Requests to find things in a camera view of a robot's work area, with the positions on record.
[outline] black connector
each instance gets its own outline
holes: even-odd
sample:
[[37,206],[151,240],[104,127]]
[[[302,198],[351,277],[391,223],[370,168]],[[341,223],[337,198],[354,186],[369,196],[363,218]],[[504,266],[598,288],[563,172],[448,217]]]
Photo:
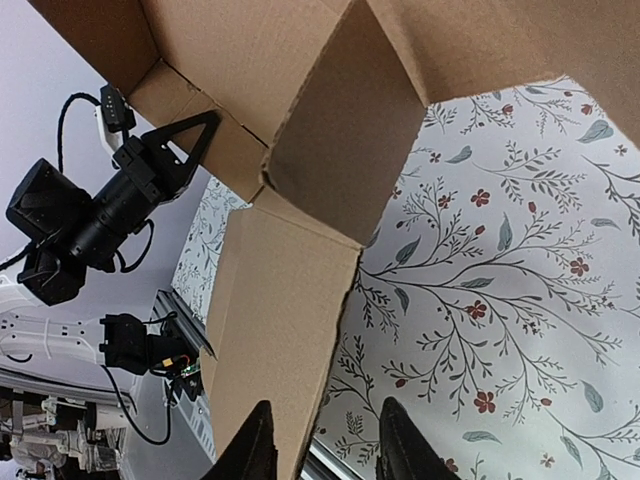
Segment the black connector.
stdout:
[[111,133],[129,131],[136,126],[133,110],[127,105],[120,92],[111,85],[100,89],[102,117]]

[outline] open box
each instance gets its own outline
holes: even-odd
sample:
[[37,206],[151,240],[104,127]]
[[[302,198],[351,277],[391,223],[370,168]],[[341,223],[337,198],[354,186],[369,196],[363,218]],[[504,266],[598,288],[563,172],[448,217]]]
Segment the open box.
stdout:
[[156,126],[220,109],[204,166],[253,207],[229,219],[203,378],[219,451],[271,401],[281,479],[301,468],[360,252],[429,103],[566,72],[640,137],[632,1],[31,3]]

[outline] floral tablecloth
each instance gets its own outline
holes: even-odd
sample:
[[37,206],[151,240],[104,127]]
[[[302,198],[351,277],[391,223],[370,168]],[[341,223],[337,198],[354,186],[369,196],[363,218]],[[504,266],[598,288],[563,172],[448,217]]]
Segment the floral tablecloth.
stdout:
[[[185,247],[174,285],[202,317],[241,205],[212,180]],[[640,154],[570,79],[431,107],[317,437],[374,478],[394,395],[465,480],[640,478],[639,240]]]

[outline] white wall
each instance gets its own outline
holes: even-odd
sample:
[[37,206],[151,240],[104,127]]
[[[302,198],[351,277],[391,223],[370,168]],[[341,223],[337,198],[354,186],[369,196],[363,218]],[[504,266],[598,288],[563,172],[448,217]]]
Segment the white wall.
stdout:
[[[36,160],[45,157],[56,164],[56,122],[66,98],[76,91],[98,95],[104,81],[25,0],[0,1],[0,22],[0,207],[4,210]],[[95,194],[113,170],[100,147],[92,112],[89,104],[78,102],[67,115],[65,174]],[[150,128],[146,123],[141,127],[142,131]],[[156,290],[170,283],[207,178],[200,171],[180,199],[154,213],[153,247],[139,270],[125,276],[91,271],[80,297],[48,309],[47,315],[92,318],[128,312],[147,316]],[[122,250],[130,261],[144,247],[146,235],[126,242]],[[25,242],[26,237],[2,215],[0,258]],[[107,385],[104,372],[77,362],[34,361],[29,367],[48,376]]]

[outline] gray leaf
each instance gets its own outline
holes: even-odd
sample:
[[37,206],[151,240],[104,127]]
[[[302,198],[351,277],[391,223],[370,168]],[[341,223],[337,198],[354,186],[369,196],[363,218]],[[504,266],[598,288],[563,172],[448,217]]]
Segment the gray leaf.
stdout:
[[460,150],[460,153],[458,155],[447,160],[446,163],[452,163],[452,164],[462,163],[465,160],[469,160],[469,158],[471,158],[472,153],[473,152],[471,151],[471,147],[469,145],[466,145],[465,147],[462,147],[462,150]]
[[398,265],[404,265],[409,261],[413,254],[416,253],[416,249],[418,248],[419,243],[420,237],[418,237],[417,240],[408,243],[398,251],[398,253],[396,254],[396,261],[398,262]]
[[603,140],[613,135],[613,128],[609,126],[606,120],[596,120],[589,127],[589,130],[578,139],[580,143],[591,143],[596,140]]
[[498,242],[498,251],[502,252],[507,250],[511,246],[513,241],[513,232],[511,231],[511,224],[509,223],[509,217],[504,214],[504,220],[500,226],[500,240]]
[[369,240],[369,243],[367,243],[366,248],[371,248],[375,245],[375,243],[378,241],[378,235],[380,235],[379,228],[375,232],[373,232],[373,235],[371,236],[371,240]]
[[527,85],[526,87],[524,87],[524,89],[532,95],[546,95],[545,92],[543,92],[539,88],[532,87],[531,85]]
[[620,227],[611,219],[608,218],[594,218],[591,220],[591,225],[594,227],[613,227],[620,230]]
[[400,300],[400,305],[402,306],[402,310],[404,310],[405,315],[407,314],[407,308],[409,308],[409,295],[400,287],[396,287],[394,290],[395,294],[398,296]]
[[607,466],[604,463],[601,463],[600,464],[600,475],[598,475],[598,478],[596,478],[596,480],[612,480],[612,479],[613,479],[613,477],[611,475],[611,472],[607,468]]
[[576,447],[576,444],[573,443],[573,441],[569,438],[569,437],[560,437],[560,440],[562,441],[562,443],[564,443],[564,446],[567,449],[567,452],[569,452],[569,455],[571,455],[576,462],[578,462],[578,464],[580,465],[580,467],[582,467],[582,457],[580,456],[580,450],[578,450],[578,447]]
[[502,444],[500,440],[496,438],[493,433],[485,432],[483,430],[476,430],[474,432],[466,432],[462,435],[462,438],[467,442],[496,442]]
[[584,385],[584,398],[587,399],[587,403],[589,403],[591,411],[593,411],[593,413],[600,413],[604,407],[602,395],[600,395],[595,387],[590,383],[583,381],[582,384]]
[[493,282],[493,278],[478,277],[474,278],[473,280],[462,282],[460,286],[463,288],[484,288],[491,285],[491,282]]

